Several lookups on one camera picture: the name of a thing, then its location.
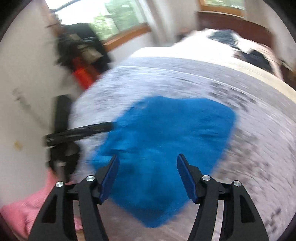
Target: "black clamp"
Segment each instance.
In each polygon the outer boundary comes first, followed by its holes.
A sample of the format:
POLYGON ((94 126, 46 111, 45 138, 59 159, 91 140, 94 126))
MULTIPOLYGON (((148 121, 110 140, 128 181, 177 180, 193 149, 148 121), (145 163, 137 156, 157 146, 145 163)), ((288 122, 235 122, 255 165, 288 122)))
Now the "black clamp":
POLYGON ((79 201, 85 239, 109 241, 97 204, 108 198, 118 168, 119 159, 114 155, 107 166, 80 183, 57 182, 37 215, 28 241, 77 241, 73 200, 79 201))
POLYGON ((240 181, 216 182, 189 165, 183 154, 177 158, 177 168, 188 197, 200 204, 188 241, 212 240, 218 200, 224 200, 219 241, 268 241, 262 219, 240 181))

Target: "gray fabric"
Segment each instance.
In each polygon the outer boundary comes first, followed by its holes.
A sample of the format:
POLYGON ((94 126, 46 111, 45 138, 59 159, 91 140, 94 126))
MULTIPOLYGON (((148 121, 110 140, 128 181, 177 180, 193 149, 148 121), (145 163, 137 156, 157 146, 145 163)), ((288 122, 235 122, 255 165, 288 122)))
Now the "gray fabric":
MULTIPOLYGON (((212 176, 227 183, 242 181, 270 241, 277 240, 296 211, 295 103, 260 80, 227 67, 177 58, 129 58, 77 100, 71 127, 114 121, 134 102, 154 95, 205 97, 236 111, 236 129, 212 176)), ((105 138, 106 134, 99 134, 80 141, 84 157, 76 180, 94 173, 87 160, 105 138)), ((132 230, 130 225, 135 221, 128 214, 114 213, 110 202, 106 207, 103 220, 107 223, 112 223, 111 217, 122 220, 114 224, 117 231, 112 230, 116 240, 156 240, 146 238, 153 231, 142 226, 136 232, 122 233, 123 227, 132 230)), ((174 220, 154 231, 161 233, 163 240, 187 240, 196 208, 189 203, 174 220)), ((218 240, 222 210, 219 206, 213 240, 218 240)))

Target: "wooden headboard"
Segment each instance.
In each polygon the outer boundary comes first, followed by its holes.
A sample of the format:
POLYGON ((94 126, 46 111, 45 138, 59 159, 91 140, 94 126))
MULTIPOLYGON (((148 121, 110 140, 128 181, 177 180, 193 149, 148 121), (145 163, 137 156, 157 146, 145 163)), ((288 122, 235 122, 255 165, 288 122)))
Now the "wooden headboard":
POLYGON ((198 30, 231 29, 242 38, 273 48, 273 36, 266 28, 234 15, 216 12, 196 12, 198 30))

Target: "bed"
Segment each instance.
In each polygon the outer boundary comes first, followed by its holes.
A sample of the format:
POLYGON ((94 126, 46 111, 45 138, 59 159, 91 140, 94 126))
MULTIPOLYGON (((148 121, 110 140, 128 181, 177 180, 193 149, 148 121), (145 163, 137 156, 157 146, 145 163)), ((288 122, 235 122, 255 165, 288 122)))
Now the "bed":
MULTIPOLYGON (((140 49, 104 75, 75 103, 71 127, 114 121, 133 103, 153 95, 205 97, 230 106, 238 116, 236 128, 211 175, 226 183, 242 181, 270 241, 276 241, 296 212, 296 92, 276 70, 272 35, 265 28, 218 13, 198 12, 197 18, 198 32, 172 47, 140 49), (219 29, 237 32, 241 48, 261 48, 274 61, 274 74, 233 57, 233 49, 225 44, 214 41, 208 47, 206 36, 219 29), (202 48, 197 41, 204 41, 202 48)), ((84 155, 74 175, 77 181, 94 173, 89 156, 105 138, 98 134, 80 141, 84 155)), ((187 240, 197 209, 188 202, 173 220, 155 229, 143 227, 111 200, 100 212, 110 240, 175 241, 187 240)), ((215 241, 222 213, 219 203, 215 241)))

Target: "pink cloth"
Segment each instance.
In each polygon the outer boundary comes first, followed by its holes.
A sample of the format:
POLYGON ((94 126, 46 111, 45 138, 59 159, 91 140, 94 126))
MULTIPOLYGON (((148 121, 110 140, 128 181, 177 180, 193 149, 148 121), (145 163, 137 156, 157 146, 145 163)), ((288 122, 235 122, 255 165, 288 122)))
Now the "pink cloth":
MULTIPOLYGON (((45 187, 25 200, 3 206, 0 210, 7 224, 23 238, 28 238, 33 223, 45 199, 57 182, 57 177, 49 169, 45 187)), ((76 230, 82 229, 81 220, 74 218, 76 230)))

